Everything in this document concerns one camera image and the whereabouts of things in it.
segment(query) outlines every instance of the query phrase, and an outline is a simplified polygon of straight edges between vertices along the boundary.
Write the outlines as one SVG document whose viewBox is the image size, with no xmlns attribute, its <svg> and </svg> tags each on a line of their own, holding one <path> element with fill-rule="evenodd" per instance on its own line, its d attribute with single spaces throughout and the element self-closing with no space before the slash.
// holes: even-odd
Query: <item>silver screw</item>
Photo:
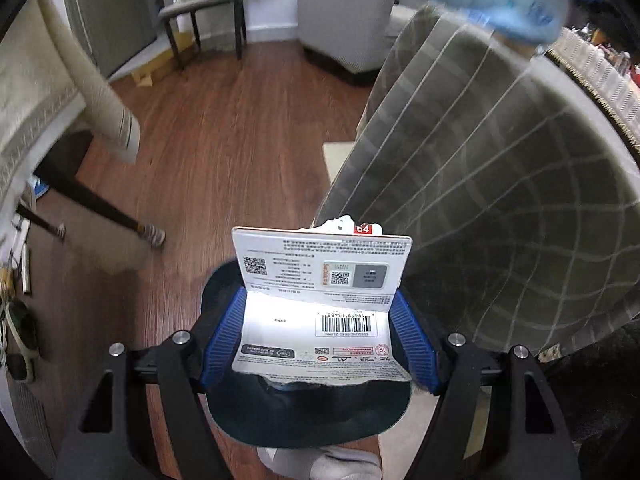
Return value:
<svg viewBox="0 0 640 480">
<path fill-rule="evenodd" d="M 191 334 L 186 330 L 178 330 L 171 339 L 177 345 L 184 345 L 191 339 Z"/>
<path fill-rule="evenodd" d="M 454 332 L 453 334 L 449 334 L 449 337 L 447 337 L 447 340 L 449 340 L 449 342 L 453 346 L 462 346 L 464 343 L 466 343 L 466 337 L 464 337 L 462 334 L 459 334 L 457 332 Z"/>
<path fill-rule="evenodd" d="M 124 345 L 122 343 L 114 343 L 109 347 L 109 354 L 116 357 L 124 352 Z"/>
<path fill-rule="evenodd" d="M 513 347 L 513 353 L 518 359 L 526 359 L 529 357 L 529 349 L 526 346 L 516 345 Z"/>
</svg>

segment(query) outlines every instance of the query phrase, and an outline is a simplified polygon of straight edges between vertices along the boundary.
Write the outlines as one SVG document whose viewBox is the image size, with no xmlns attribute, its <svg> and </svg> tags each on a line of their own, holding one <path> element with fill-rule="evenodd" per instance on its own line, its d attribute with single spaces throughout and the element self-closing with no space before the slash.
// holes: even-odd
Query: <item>wooden floor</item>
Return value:
<svg viewBox="0 0 640 480">
<path fill-rule="evenodd" d="M 204 54 L 151 88 L 114 84 L 142 130 L 134 166 L 95 141 L 79 179 L 124 212 L 166 230 L 151 253 L 123 229 L 54 192 L 38 212 L 64 222 L 65 245 L 29 234 L 43 359 L 32 386 L 54 448 L 111 342 L 154 345 L 198 317 L 200 293 L 234 255 L 234 225 L 308 226 L 329 186 L 322 143 L 353 140 L 370 88 L 307 62 L 295 43 L 254 44 L 242 62 Z M 178 477 L 157 391 L 150 403 L 162 469 Z M 217 434 L 236 479 L 275 478 L 255 450 Z M 358 443 L 377 452 L 377 439 Z"/>
</svg>

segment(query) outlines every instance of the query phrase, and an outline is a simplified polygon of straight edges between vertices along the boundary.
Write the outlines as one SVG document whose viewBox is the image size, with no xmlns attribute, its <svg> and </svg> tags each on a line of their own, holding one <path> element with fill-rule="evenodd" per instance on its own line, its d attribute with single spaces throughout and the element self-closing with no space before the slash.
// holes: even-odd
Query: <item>door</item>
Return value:
<svg viewBox="0 0 640 480">
<path fill-rule="evenodd" d="M 104 76 L 114 73 L 156 38 L 147 0 L 71 0 L 76 36 Z"/>
</svg>

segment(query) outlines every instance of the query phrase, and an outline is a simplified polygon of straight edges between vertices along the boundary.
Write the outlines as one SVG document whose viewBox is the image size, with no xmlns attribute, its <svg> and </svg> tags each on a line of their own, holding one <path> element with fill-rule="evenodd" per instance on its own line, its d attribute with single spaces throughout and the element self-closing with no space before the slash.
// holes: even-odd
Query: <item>red circular logo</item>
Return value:
<svg viewBox="0 0 640 480">
<path fill-rule="evenodd" d="M 380 357 L 389 355 L 389 347 L 387 345 L 376 346 L 376 355 Z"/>
</svg>

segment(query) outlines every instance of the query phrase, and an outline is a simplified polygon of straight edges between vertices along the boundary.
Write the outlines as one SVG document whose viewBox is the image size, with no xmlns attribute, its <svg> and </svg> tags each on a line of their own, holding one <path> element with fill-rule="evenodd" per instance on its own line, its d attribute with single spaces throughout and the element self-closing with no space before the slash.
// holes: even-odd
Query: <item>ribbed blue rubber pad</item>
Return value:
<svg viewBox="0 0 640 480">
<path fill-rule="evenodd" d="M 200 375 L 200 384 L 205 387 L 220 382 L 234 358 L 234 349 L 242 333 L 245 304 L 246 289 L 241 286 L 205 348 Z"/>
<path fill-rule="evenodd" d="M 402 349 L 409 361 L 409 372 L 420 386 L 435 392 L 440 386 L 436 352 L 424 335 L 411 307 L 399 290 L 396 291 L 389 317 L 394 324 Z"/>
</svg>

